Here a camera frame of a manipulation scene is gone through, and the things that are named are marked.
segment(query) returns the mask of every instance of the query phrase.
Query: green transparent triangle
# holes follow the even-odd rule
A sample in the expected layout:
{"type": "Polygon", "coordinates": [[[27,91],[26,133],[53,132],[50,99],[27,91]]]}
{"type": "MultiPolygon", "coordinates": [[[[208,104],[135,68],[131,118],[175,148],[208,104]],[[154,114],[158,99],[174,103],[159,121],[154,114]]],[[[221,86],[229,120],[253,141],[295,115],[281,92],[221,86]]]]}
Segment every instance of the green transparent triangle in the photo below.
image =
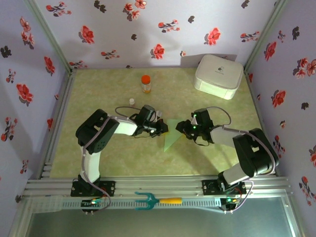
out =
{"type": "Polygon", "coordinates": [[[164,136],[164,149],[165,152],[173,143],[175,143],[182,135],[179,131],[176,130],[176,126],[182,119],[168,119],[167,125],[169,132],[164,136]]]}

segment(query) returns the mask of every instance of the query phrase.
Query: white box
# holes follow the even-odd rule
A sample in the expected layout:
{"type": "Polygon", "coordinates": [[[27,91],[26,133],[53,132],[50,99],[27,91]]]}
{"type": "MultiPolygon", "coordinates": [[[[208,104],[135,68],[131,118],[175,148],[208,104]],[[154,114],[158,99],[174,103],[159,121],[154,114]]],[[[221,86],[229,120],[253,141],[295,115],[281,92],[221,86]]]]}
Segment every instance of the white box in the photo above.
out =
{"type": "Polygon", "coordinates": [[[242,76],[242,64],[206,54],[197,67],[193,85],[197,90],[230,100],[242,76]]]}

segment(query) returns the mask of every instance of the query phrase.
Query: floral wallpaper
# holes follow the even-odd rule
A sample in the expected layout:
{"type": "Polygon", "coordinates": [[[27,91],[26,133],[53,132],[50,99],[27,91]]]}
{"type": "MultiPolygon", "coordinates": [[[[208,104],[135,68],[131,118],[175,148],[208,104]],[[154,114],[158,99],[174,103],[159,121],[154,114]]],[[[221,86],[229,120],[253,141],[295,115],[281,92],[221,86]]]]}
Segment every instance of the floral wallpaper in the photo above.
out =
{"type": "Polygon", "coordinates": [[[277,2],[33,1],[70,67],[81,69],[196,67],[207,53],[245,64],[277,2]]]}
{"type": "Polygon", "coordinates": [[[314,0],[289,1],[249,69],[253,94],[260,95],[255,103],[307,236],[316,236],[315,9],[314,0]]]}
{"type": "Polygon", "coordinates": [[[6,237],[26,182],[38,172],[65,68],[23,1],[1,0],[0,19],[0,236],[6,237]]]}

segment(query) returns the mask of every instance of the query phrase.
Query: yellow handle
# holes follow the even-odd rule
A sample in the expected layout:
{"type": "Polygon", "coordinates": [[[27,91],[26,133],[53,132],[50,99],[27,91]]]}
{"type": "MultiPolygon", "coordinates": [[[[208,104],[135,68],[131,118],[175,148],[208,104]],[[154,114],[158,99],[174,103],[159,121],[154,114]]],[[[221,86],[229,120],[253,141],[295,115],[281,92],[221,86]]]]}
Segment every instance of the yellow handle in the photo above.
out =
{"type": "Polygon", "coordinates": [[[164,203],[164,204],[182,204],[182,198],[181,197],[163,198],[163,199],[159,199],[159,203],[164,203]]]}

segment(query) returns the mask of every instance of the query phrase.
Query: orange bottle cap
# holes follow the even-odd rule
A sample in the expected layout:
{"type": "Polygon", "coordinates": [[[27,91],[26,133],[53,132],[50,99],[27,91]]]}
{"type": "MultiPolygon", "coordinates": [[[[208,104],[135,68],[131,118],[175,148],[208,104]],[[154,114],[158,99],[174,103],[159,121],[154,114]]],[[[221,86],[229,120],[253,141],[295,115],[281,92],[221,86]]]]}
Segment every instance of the orange bottle cap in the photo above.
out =
{"type": "Polygon", "coordinates": [[[142,76],[142,84],[149,84],[150,83],[150,76],[149,75],[143,75],[142,76]]]}

